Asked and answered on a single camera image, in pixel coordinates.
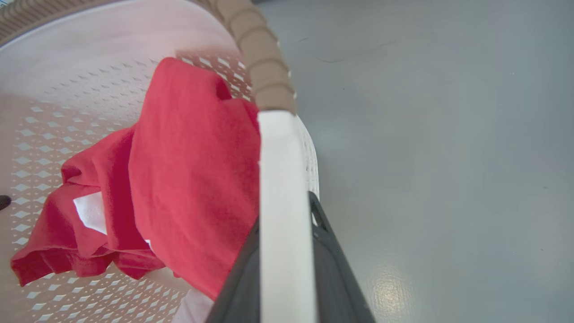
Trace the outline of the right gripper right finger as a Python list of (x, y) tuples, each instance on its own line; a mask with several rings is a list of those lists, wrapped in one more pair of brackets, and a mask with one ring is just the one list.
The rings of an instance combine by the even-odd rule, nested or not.
[(308, 192), (313, 231), (318, 316), (321, 323), (374, 323), (375, 319), (318, 197)]

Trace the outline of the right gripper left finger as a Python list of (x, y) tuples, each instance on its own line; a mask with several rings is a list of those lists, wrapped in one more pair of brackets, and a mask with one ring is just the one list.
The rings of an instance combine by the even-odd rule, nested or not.
[(206, 322), (259, 323), (260, 293), (260, 225), (256, 219)]

